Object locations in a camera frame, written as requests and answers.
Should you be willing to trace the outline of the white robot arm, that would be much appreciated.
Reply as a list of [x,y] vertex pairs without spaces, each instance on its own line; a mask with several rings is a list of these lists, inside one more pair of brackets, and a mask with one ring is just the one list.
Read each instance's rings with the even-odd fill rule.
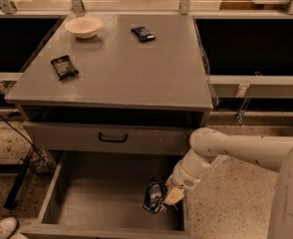
[[226,156],[278,173],[267,239],[293,239],[293,136],[230,135],[208,127],[195,130],[189,151],[166,182],[163,203],[180,201]]

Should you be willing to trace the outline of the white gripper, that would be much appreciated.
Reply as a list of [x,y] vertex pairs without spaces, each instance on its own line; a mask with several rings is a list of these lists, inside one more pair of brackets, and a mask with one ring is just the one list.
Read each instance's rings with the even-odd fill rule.
[[166,194],[163,203],[167,206],[175,205],[184,198],[184,190],[193,190],[199,182],[199,178],[186,173],[179,161],[165,183]]

